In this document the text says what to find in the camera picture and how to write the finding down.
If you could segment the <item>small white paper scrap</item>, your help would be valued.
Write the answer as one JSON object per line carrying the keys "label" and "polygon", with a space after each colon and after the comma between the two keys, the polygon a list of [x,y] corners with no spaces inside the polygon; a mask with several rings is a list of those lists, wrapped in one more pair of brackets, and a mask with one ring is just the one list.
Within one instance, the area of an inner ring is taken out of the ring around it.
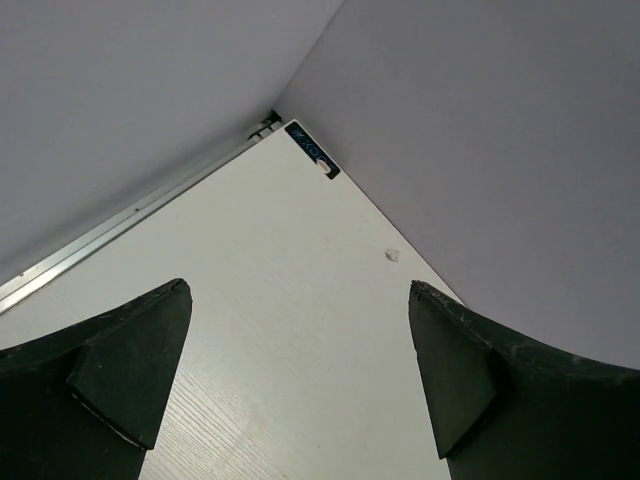
{"label": "small white paper scrap", "polygon": [[385,257],[391,262],[397,262],[399,260],[399,251],[395,249],[386,249]]}

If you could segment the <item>blue left corner sticker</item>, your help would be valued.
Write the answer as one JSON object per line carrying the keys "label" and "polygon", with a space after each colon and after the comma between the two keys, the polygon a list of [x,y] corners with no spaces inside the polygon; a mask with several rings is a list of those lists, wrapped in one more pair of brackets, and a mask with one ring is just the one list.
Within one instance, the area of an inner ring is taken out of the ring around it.
{"label": "blue left corner sticker", "polygon": [[289,123],[284,130],[327,178],[333,180],[341,173],[339,166],[297,121]]}

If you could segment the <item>aluminium table frame rail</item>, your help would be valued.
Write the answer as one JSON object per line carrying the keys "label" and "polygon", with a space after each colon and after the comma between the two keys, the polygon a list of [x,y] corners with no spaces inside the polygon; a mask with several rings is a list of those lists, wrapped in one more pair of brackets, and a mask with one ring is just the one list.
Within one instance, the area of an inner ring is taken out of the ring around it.
{"label": "aluminium table frame rail", "polygon": [[150,193],[101,222],[40,262],[1,285],[1,311],[11,310],[86,258],[141,223],[282,126],[274,110],[239,140],[223,149],[209,148],[195,163],[178,171]]}

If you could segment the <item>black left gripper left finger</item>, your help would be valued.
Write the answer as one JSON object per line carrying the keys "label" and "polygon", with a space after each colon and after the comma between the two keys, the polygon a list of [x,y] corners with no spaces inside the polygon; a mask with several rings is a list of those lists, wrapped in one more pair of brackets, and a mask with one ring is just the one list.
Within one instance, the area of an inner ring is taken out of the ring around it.
{"label": "black left gripper left finger", "polygon": [[155,447],[192,315],[174,279],[1,352],[4,479],[136,479]]}

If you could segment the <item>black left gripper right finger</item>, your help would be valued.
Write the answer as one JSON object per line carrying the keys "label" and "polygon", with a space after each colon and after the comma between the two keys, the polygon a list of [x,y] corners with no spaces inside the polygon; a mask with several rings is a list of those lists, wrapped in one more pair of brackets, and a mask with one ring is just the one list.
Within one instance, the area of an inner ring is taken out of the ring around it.
{"label": "black left gripper right finger", "polygon": [[551,347],[412,283],[409,323],[454,479],[635,479],[639,374]]}

